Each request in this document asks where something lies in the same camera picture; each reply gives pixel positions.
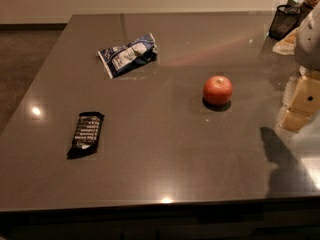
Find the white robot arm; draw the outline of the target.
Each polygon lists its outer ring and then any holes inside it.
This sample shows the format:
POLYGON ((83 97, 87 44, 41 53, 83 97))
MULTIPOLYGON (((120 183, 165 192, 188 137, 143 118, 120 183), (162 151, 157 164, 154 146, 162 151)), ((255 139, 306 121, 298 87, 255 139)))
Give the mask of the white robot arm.
POLYGON ((298 132, 320 109, 320 4, 300 24, 294 55, 301 76, 287 83, 279 126, 298 132))

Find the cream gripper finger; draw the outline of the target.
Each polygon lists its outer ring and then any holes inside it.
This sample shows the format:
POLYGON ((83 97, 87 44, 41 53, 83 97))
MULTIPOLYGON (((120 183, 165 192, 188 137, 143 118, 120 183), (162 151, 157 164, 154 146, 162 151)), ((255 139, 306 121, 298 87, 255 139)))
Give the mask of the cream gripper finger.
POLYGON ((291 77, 283 95, 279 126, 299 132, 320 109, 320 72, 291 77))

